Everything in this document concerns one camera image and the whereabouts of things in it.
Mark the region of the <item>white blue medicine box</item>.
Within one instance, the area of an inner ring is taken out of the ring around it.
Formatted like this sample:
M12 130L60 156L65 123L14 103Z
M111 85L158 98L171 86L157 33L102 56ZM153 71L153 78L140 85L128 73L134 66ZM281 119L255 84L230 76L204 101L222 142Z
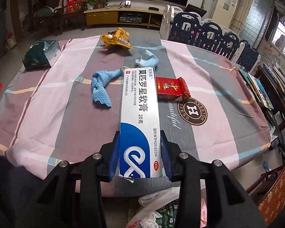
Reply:
M155 69L127 68L120 113L119 174L134 179L160 178L161 163Z

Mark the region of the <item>blue checkered cloth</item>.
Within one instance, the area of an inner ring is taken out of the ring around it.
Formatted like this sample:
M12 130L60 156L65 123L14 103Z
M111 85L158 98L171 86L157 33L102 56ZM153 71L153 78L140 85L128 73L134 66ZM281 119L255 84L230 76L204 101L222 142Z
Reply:
M121 70L107 71L99 70L92 75L91 91L92 99L95 103L112 107L112 102L109 98L106 85L113 79L122 75Z

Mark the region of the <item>red cigarette pack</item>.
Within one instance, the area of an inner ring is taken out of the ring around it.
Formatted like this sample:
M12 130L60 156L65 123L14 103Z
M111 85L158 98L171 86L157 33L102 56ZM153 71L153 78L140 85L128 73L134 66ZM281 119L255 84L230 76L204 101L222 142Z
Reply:
M156 77L158 99L165 101L186 101L191 97L185 80Z

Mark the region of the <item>light blue face mask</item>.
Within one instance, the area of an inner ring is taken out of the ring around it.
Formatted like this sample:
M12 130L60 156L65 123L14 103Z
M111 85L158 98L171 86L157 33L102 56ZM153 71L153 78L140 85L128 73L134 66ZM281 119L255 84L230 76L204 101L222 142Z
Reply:
M157 67L159 59L149 50L146 49L144 52L139 53L139 56L140 58L135 60L137 67Z

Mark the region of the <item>yellow snack bag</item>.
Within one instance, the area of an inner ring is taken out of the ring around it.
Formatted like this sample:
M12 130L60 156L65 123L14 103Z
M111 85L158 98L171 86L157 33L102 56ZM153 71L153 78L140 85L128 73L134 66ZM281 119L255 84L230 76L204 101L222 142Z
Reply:
M133 49L129 38L130 33L120 27L100 36L106 47L121 46L124 49Z

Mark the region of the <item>white trash bin with liner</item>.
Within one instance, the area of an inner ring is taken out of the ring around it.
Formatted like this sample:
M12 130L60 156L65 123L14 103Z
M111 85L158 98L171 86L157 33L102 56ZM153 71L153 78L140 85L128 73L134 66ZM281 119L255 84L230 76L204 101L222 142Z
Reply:
M172 187L138 199L141 209L126 227L174 227L180 188Z

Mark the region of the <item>striped plaid tablecloth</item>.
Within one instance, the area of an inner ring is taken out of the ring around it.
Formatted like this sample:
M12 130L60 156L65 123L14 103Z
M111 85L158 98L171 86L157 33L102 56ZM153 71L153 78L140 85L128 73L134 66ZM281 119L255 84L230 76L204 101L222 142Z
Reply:
M160 102L160 127L169 141L198 160L220 159L235 169L270 146L265 116L227 58L182 43L131 37L133 49L107 49L98 36L60 43L48 70L18 73L0 101L0 155L44 179L54 166L80 162L110 142L120 123L123 79L106 86L112 107L92 100L98 70L133 67L138 54L158 58L156 74L183 78L192 105Z

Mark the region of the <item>stack of colourful books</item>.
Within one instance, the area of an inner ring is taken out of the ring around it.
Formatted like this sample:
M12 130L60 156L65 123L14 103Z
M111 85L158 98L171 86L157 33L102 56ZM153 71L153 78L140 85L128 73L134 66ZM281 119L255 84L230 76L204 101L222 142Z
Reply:
M265 107L266 109L272 111L274 107L260 80L252 76L250 73L245 72L242 69L239 69L239 73L245 80L246 84L248 85L248 88L252 92L257 103L261 107Z

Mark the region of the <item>dark green tissue pack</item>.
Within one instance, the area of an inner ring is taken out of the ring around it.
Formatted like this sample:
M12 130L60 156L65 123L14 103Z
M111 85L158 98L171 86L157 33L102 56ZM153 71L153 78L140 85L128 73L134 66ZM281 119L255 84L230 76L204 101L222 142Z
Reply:
M61 55L57 40L40 40L31 45L22 59L26 71L51 68Z

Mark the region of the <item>navy white baby fence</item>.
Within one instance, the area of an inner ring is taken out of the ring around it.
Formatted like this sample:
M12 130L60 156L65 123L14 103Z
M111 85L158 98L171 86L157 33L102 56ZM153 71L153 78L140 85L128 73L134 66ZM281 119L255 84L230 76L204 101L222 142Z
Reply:
M212 19L202 19L203 15L205 10L192 5L185 10L166 6L160 27L161 38L211 51L251 72L260 61L259 52L229 28Z

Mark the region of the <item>red gift box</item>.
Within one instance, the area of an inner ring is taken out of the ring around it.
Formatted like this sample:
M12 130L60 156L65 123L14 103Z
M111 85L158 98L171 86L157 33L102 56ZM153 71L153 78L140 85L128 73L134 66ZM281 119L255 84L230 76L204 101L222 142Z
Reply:
M68 1L66 3L66 14L74 14L86 10L85 0Z

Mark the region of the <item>potted green plant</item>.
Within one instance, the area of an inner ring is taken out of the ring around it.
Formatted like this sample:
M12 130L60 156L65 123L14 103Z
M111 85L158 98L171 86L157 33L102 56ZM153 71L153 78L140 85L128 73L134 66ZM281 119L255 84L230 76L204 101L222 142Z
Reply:
M104 8L108 0L87 0L87 3L93 7L93 9Z

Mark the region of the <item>wooden TV cabinet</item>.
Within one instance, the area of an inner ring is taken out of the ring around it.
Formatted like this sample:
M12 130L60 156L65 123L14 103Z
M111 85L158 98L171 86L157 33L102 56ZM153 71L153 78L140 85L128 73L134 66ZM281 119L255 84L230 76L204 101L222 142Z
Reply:
M84 12L87 26L133 25L160 28L163 12L145 8L101 8Z

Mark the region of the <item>white floor air conditioner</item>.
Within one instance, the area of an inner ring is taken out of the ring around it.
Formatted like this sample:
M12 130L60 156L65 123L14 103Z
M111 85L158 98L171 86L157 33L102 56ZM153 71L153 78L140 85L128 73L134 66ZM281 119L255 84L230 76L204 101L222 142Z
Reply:
M210 18L220 27L229 28L239 0L214 0Z

